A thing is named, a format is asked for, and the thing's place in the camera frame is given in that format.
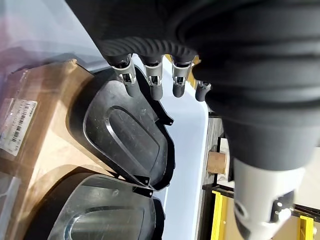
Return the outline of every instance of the white surface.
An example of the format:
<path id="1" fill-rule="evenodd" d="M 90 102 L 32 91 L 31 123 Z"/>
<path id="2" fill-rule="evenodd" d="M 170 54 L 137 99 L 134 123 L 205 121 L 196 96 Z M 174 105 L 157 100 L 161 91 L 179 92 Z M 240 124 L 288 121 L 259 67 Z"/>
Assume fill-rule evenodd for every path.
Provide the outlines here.
<path id="1" fill-rule="evenodd" d="M 137 56 L 133 61 L 141 69 Z M 166 129 L 174 142 L 175 169 L 170 186 L 155 192 L 165 212 L 163 240 L 194 240 L 202 190 L 202 172 L 208 128 L 208 108 L 195 99 L 189 83 L 182 97 L 172 93 L 172 65 L 163 58 L 163 98 L 161 104 L 174 119 Z"/>
<path id="2" fill-rule="evenodd" d="M 0 35 L 4 75 L 72 58 L 89 71 L 107 65 L 64 0 L 0 1 Z"/>

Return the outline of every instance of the robotic arm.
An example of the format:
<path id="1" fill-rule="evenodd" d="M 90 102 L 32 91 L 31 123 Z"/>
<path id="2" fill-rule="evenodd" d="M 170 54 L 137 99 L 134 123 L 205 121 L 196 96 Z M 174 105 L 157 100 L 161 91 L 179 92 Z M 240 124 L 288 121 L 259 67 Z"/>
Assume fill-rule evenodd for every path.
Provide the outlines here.
<path id="1" fill-rule="evenodd" d="M 66 1 L 132 97 L 132 53 L 155 100 L 163 55 L 172 56 L 176 97 L 199 55 L 196 99 L 222 116 L 238 229 L 247 240 L 270 239 L 291 215 L 320 136 L 320 2 Z"/>

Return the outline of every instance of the wooden block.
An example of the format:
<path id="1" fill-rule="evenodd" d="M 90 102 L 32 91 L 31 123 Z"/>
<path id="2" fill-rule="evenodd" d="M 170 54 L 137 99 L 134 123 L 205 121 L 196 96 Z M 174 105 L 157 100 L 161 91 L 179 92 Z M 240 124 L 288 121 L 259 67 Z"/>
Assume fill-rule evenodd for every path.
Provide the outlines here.
<path id="1" fill-rule="evenodd" d="M 206 170 L 212 174 L 225 174 L 227 154 L 209 151 Z"/>

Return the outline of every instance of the black rubber tip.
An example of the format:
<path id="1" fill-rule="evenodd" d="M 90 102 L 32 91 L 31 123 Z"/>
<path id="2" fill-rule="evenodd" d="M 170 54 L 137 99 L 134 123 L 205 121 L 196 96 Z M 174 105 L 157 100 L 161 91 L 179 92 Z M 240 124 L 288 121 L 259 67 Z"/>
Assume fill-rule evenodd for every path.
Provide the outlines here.
<path id="1" fill-rule="evenodd" d="M 150 93 L 153 100 L 159 101 L 164 95 L 162 85 L 160 86 L 150 86 Z"/>
<path id="2" fill-rule="evenodd" d="M 125 86 L 126 92 L 130 97 L 134 98 L 139 95 L 140 88 L 137 82 L 135 84 L 128 84 L 124 86 Z"/>
<path id="3" fill-rule="evenodd" d="M 173 84 L 173 89 L 172 89 L 173 95 L 176 98 L 181 98 L 185 93 L 185 87 L 186 85 L 181 86 L 181 85 Z"/>
<path id="4" fill-rule="evenodd" d="M 203 87 L 200 85 L 196 86 L 196 90 L 195 90 L 195 99 L 198 102 L 203 102 L 206 100 L 206 94 L 210 91 L 209 87 Z"/>

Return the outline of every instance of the sticker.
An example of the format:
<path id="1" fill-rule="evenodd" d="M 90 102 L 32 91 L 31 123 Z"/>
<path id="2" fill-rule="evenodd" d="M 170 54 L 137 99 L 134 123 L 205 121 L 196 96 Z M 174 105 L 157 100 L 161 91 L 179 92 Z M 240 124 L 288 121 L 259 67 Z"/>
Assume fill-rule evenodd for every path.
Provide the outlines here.
<path id="1" fill-rule="evenodd" d="M 1 128 L 0 148 L 17 156 L 38 102 L 17 99 Z"/>

